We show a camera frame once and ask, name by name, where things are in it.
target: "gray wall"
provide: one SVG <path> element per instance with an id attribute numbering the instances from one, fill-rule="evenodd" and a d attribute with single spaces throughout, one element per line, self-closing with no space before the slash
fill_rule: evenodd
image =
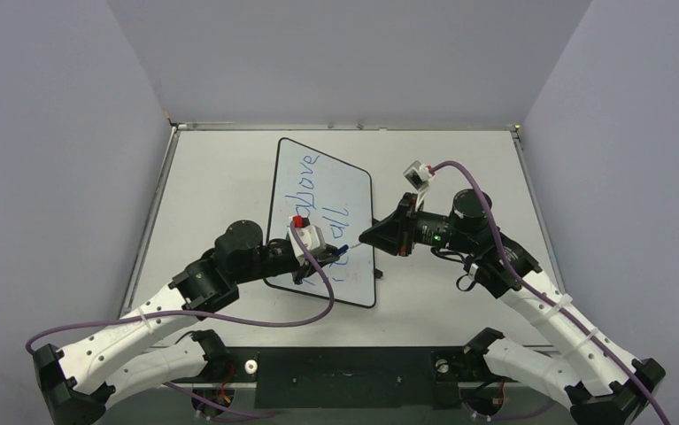
<path id="1" fill-rule="evenodd" d="M 679 1 L 594 0 L 523 137 L 568 291 L 679 424 Z"/>
<path id="2" fill-rule="evenodd" d="M 168 136 L 105 2 L 0 1 L 0 425 L 51 423 L 29 336 L 117 314 Z"/>
<path id="3" fill-rule="evenodd" d="M 590 0 L 108 0 L 174 121 L 522 123 Z"/>

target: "whiteboard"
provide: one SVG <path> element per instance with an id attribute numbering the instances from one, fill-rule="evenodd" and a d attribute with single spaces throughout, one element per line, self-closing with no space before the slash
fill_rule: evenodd
<path id="1" fill-rule="evenodd" d="M 371 177 L 367 171 L 289 138 L 279 140 L 267 240 L 283 238 L 289 217 L 308 217 L 326 243 L 353 246 L 373 221 Z M 352 248 L 336 263 L 324 267 L 337 301 L 375 305 L 373 248 Z M 266 278 L 269 286 L 327 298 L 326 285 L 316 274 L 301 285 L 291 274 Z"/>
<path id="2" fill-rule="evenodd" d="M 503 232 L 519 242 L 554 277 L 542 229 L 519 155 L 508 131 L 181 131 L 156 210 L 135 295 L 137 307 L 170 282 L 237 220 L 268 223 L 277 142 L 289 137 L 367 170 L 373 211 L 382 219 L 411 186 L 402 173 L 415 159 L 437 164 L 455 159 L 467 166 L 493 200 Z M 467 186 L 455 170 L 442 170 L 425 197 L 426 211 L 447 213 Z M 461 266 L 424 249 L 408 258 L 375 253 L 383 271 L 373 308 L 337 303 L 324 319 L 300 328 L 255 328 L 207 319 L 189 329 L 214 329 L 227 346 L 451 346 L 462 345 L 485 327 L 519 344 L 547 344 L 519 314 L 478 285 L 459 292 Z M 257 321 L 307 319 L 326 300 L 277 290 L 263 281 L 238 285 L 240 299 L 221 310 Z M 163 344 L 173 344 L 180 334 Z"/>

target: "purple cable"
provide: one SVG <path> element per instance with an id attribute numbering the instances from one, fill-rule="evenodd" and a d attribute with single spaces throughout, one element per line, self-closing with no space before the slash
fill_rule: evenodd
<path id="1" fill-rule="evenodd" d="M 469 184 L 472 186 L 472 189 L 475 191 L 475 194 L 477 195 L 477 199 L 480 201 L 480 204 L 482 205 L 482 209 L 485 211 L 485 215 L 488 218 L 488 224 L 490 225 L 490 232 L 493 234 L 493 240 L 496 243 L 496 249 L 498 250 L 498 256 L 501 258 L 501 263 L 503 267 L 508 271 L 508 273 L 518 282 L 524 289 L 528 290 L 529 292 L 532 293 L 535 297 L 539 298 L 542 300 L 544 303 L 549 305 L 550 307 L 553 307 L 556 305 L 551 299 L 549 299 L 546 295 L 543 295 L 542 292 L 535 290 L 530 284 L 524 281 L 524 279 L 519 276 L 518 273 L 516 273 L 516 270 L 513 269 L 511 266 L 511 263 L 508 261 L 508 257 L 505 255 L 505 250 L 503 246 L 503 242 L 501 241 L 500 237 L 500 231 L 498 230 L 498 226 L 496 225 L 496 220 L 493 217 L 493 211 L 490 210 L 490 205 L 488 205 L 488 201 L 485 198 L 485 195 L 482 193 L 482 189 L 480 189 L 480 186 L 477 184 L 475 181 L 475 178 L 467 171 L 467 169 L 462 166 L 460 163 L 456 161 L 444 161 L 437 166 L 434 166 L 431 168 L 431 172 L 435 173 L 441 168 L 444 168 L 446 166 L 453 166 L 454 168 L 458 169 L 462 174 L 464 174 L 464 177 L 467 179 Z M 583 323 L 581 323 L 576 316 L 571 314 L 571 312 L 567 312 L 565 309 L 560 309 L 559 310 L 571 323 L 576 325 L 579 330 L 581 330 L 586 336 L 590 334 L 590 330 L 587 329 L 586 326 L 584 326 Z M 667 415 L 665 415 L 665 412 L 662 411 L 662 406 L 660 406 L 660 403 L 657 402 L 657 399 L 654 398 L 654 396 L 651 394 L 649 390 L 647 390 L 646 386 L 637 378 L 636 375 L 634 375 L 633 372 L 623 363 L 621 359 L 618 358 L 618 356 L 615 355 L 607 346 L 605 346 L 599 338 L 596 336 L 593 336 L 591 338 L 591 341 L 604 353 L 609 357 L 622 371 L 624 374 L 626 374 L 629 379 L 636 385 L 636 387 L 641 391 L 641 393 L 644 395 L 644 397 L 649 400 L 649 404 L 652 405 L 652 408 L 654 411 L 657 413 L 657 415 L 660 417 L 660 420 L 662 423 L 665 425 L 671 425 L 670 420 L 667 418 Z"/>
<path id="2" fill-rule="evenodd" d="M 178 385 L 175 385 L 172 382 L 165 382 L 163 385 L 165 385 L 167 388 L 171 388 L 173 390 L 179 391 L 189 397 L 192 397 L 201 403 L 204 403 L 205 405 L 211 406 L 215 409 L 221 410 L 222 412 L 226 413 L 232 413 L 232 414 L 238 414 L 242 416 L 243 418 L 232 418 L 232 419 L 227 419 L 227 418 L 212 418 L 212 421 L 215 422 L 242 422 L 242 421 L 252 421 L 254 419 L 268 419 L 268 418 L 273 418 L 275 417 L 276 413 L 274 412 L 267 412 L 267 413 L 251 413 L 251 412 L 243 412 L 240 410 L 235 410 L 235 409 L 230 409 L 229 407 L 225 407 L 222 405 L 218 405 L 214 403 L 213 401 L 207 400 L 206 398 L 203 398 L 196 394 L 195 392 L 188 390 L 187 388 L 182 388 Z"/>
<path id="3" fill-rule="evenodd" d="M 323 283 L 326 285 L 326 289 L 328 290 L 328 305 L 322 312 L 318 313 L 312 318 L 305 319 L 302 321 L 287 321 L 283 323 L 274 323 L 271 321 L 249 321 L 247 319 L 240 319 L 239 317 L 227 316 L 225 314 L 199 312 L 194 310 L 168 310 L 166 312 L 146 313 L 144 317 L 146 317 L 147 319 L 156 319 L 158 317 L 169 317 L 169 316 L 195 316 L 204 317 L 207 319 L 217 319 L 220 321 L 231 321 L 233 323 L 240 323 L 242 325 L 260 326 L 262 328 L 296 328 L 298 326 L 309 325 L 311 323 L 323 319 L 331 311 L 331 309 L 334 308 L 334 289 L 331 287 L 331 283 L 328 281 L 326 273 L 323 271 L 323 269 L 320 268 L 318 261 L 316 261 L 313 255 L 311 255 L 311 253 L 305 247 L 303 241 L 301 241 L 300 238 L 297 236 L 297 230 L 295 229 L 294 223 L 289 224 L 289 231 L 292 233 L 292 237 L 297 240 L 297 245 L 303 251 L 305 258 L 308 260 L 308 262 L 311 263 L 311 266 L 313 266 L 313 268 L 316 269 L 316 272 L 319 274 L 320 278 L 323 280 Z M 58 332 L 64 332 L 67 330 L 84 328 L 103 328 L 106 326 L 124 325 L 126 323 L 134 323 L 141 320 L 142 320 L 141 316 L 134 316 L 128 317 L 126 319 L 117 319 L 114 321 L 85 321 L 83 323 L 74 323 L 71 325 L 63 325 L 55 328 L 50 328 L 47 330 L 43 330 L 42 332 L 28 339 L 26 343 L 27 352 L 29 354 L 34 354 L 35 350 L 32 347 L 34 342 L 36 342 L 38 339 L 44 338 L 47 335 L 57 334 Z"/>
<path id="4" fill-rule="evenodd" d="M 467 407 L 472 412 L 475 412 L 478 418 L 480 419 L 488 419 L 488 415 L 482 414 L 477 412 L 470 406 L 469 404 L 465 403 L 464 406 Z M 490 416 L 490 421 L 522 421 L 525 419 L 532 419 L 536 418 L 537 416 L 549 411 L 552 409 L 552 407 L 555 406 L 555 402 L 550 400 L 545 406 L 540 407 L 539 409 L 535 410 L 532 413 L 522 413 L 522 414 L 498 414 L 498 415 L 492 415 Z"/>

